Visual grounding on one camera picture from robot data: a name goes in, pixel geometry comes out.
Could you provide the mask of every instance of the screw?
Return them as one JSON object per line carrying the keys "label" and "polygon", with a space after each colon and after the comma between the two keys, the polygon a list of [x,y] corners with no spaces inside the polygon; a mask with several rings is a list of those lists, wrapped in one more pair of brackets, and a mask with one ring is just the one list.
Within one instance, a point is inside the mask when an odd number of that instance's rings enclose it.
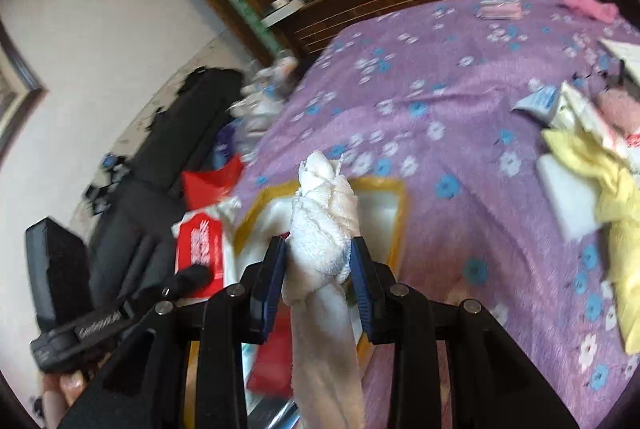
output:
{"label": "screw", "polygon": [[389,291],[396,297],[404,297],[409,293],[409,287],[406,284],[396,283],[389,287]]}
{"label": "screw", "polygon": [[226,293],[230,297],[240,297],[244,295],[244,292],[246,292],[246,289],[240,283],[231,284],[226,287]]}
{"label": "screw", "polygon": [[480,304],[475,299],[466,300],[462,305],[465,307],[465,310],[470,314],[477,314],[477,313],[480,313],[480,310],[482,310],[482,304]]}
{"label": "screw", "polygon": [[156,304],[156,313],[158,315],[169,314],[173,311],[173,309],[174,309],[174,304],[169,301],[160,301],[158,304]]}

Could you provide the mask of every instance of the pink object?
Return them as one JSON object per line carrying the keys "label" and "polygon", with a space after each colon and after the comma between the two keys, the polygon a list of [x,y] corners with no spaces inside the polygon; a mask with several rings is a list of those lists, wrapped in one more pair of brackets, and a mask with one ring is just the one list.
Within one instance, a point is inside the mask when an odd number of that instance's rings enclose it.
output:
{"label": "pink object", "polygon": [[633,135],[640,129],[640,103],[624,89],[612,88],[596,95],[596,105],[605,120],[624,132]]}
{"label": "pink object", "polygon": [[562,2],[578,14],[593,17],[607,24],[611,24],[618,17],[618,7],[613,3],[601,3],[598,0],[562,0]]}

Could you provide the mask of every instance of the white wall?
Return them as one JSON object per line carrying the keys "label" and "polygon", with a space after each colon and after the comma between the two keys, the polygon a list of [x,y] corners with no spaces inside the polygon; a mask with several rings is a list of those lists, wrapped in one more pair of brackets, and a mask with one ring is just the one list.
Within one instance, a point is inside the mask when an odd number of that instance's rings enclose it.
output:
{"label": "white wall", "polygon": [[0,369],[26,403],[39,385],[24,230],[68,223],[104,152],[224,27],[203,0],[0,0],[0,17],[48,89],[0,166]]}

